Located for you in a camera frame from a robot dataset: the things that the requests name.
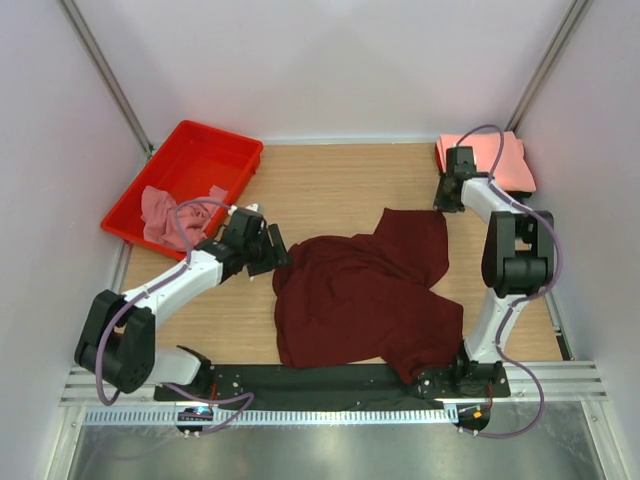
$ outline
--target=white panel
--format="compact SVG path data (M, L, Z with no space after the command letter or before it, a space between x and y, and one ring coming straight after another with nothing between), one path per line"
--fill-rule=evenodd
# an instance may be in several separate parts
M140 149L53 0L0 13L0 476L43 478L75 343Z
M636 462L639 25L637 0L594 2L520 132L538 206L554 213L564 242L563 323L575 354L596 361Z
M80 0L152 140L185 118L264 140L506 124L569 0Z

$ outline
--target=maroon cloth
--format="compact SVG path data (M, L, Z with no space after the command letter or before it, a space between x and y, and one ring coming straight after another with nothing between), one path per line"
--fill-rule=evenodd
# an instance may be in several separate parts
M324 367L382 357L411 383L448 365L462 306L429 291L449 268L441 213L385 209L372 235L322 236L291 247L273 276L280 361Z

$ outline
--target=wooden tabletop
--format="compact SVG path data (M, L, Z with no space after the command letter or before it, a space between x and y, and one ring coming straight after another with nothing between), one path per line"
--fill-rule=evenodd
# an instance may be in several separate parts
M437 182L433 144L269 146L237 203L260 203L290 246L318 235L372 233L384 207L429 209ZM450 268L433 290L464 306L467 335L486 292L480 273L486 227L471 211L448 214L447 225ZM124 289L174 264L136 246ZM242 272L176 313L158 331L157 344L185 345L215 363L280 363L274 303L271 274L249 282ZM518 360L561 360L543 300L525 308L506 351Z

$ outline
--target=gray floor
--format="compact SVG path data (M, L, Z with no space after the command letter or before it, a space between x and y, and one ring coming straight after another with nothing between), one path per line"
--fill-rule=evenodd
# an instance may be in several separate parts
M537 405L497 404L487 431L513 431ZM590 480L604 474L579 403L552 403L542 423L513 440L458 434L451 425L238 428L202 439L175 429L84 427L77 480L224 479ZM136 460L135 456L157 446Z

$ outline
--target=pink cloth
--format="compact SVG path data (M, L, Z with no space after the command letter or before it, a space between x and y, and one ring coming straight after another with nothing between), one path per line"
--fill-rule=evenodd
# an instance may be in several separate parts
M447 149L460 140L460 135L441 135L436 144L438 149L438 163L441 171L445 169ZM488 172L496 159L500 146L498 133L477 134L469 136L464 146L473 147L476 158L476 168L479 172ZM509 192L535 192L536 182L529 167L524 161L524 144L516 138L513 132L504 133L504 150L502 158L495 171L496 182L503 190Z
M215 185L211 187L209 197L224 201L227 191ZM176 201L164 190L147 186L142 192L142 221L145 222L143 236L148 242L184 252L185 245L176 226ZM178 221L189 239L191 246L206 238L204 229L216 210L216 205L187 205L178 212Z

